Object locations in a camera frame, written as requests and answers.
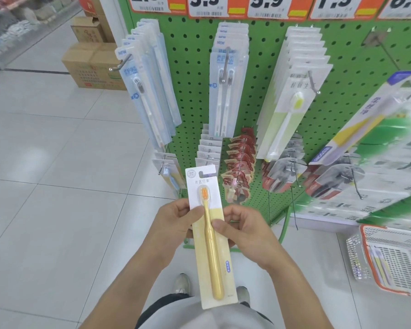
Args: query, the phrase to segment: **white plastic basket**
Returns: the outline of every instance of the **white plastic basket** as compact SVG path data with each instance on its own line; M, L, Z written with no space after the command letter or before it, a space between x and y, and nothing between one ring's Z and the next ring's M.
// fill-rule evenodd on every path
M361 225L347 251L358 281L411 296L411 231Z

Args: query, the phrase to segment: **sneaker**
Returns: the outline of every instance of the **sneaker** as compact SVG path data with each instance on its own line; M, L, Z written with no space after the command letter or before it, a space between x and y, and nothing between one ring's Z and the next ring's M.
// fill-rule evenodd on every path
M237 287L237 302L240 304L242 302L246 302L248 305L250 304L250 293L248 293L248 289L246 287Z
M172 286L172 293L186 293L189 296L192 296L189 276L186 274L179 274Z

